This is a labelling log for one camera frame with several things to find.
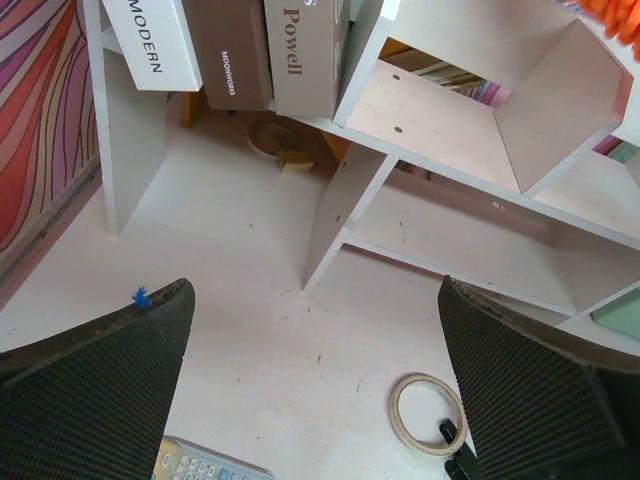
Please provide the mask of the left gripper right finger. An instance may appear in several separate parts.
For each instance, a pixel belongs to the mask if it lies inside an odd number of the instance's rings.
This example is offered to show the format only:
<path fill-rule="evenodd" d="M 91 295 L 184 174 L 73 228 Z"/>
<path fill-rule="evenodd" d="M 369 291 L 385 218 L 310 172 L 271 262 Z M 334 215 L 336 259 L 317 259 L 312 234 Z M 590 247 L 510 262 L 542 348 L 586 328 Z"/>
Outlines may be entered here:
<path fill-rule="evenodd" d="M 638 357 L 451 277 L 437 302 L 480 478 L 638 478 Z"/>

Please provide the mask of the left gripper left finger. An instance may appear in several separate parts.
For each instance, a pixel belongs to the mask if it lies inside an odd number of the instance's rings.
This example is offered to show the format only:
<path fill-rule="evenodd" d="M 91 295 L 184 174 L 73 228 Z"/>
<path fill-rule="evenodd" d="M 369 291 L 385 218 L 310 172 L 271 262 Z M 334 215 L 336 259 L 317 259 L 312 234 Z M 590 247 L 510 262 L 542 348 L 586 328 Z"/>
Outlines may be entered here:
<path fill-rule="evenodd" d="M 194 311 L 182 278 L 3 352 L 2 478 L 151 478 Z"/>

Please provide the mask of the orange microfiber duster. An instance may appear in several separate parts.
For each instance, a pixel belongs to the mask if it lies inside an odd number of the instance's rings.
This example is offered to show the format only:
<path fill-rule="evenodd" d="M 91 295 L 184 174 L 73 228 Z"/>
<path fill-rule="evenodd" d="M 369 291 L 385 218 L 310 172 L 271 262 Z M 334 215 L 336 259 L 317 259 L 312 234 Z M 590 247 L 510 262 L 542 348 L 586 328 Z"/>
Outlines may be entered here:
<path fill-rule="evenodd" d="M 607 38 L 616 38 L 623 46 L 630 46 L 634 60 L 639 61 L 639 0 L 578 0 L 577 4 L 605 27 Z"/>

